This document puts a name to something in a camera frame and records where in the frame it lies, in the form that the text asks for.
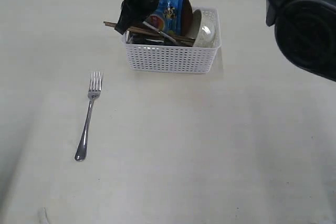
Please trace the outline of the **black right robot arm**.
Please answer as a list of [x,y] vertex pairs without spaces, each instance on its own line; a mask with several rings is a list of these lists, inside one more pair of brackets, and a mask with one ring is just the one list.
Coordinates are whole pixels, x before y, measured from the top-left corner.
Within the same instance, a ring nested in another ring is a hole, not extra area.
[[[144,21],[159,0],[124,0],[116,25],[124,33]],[[335,0],[266,0],[266,24],[274,26],[282,54],[295,66],[335,80]]]

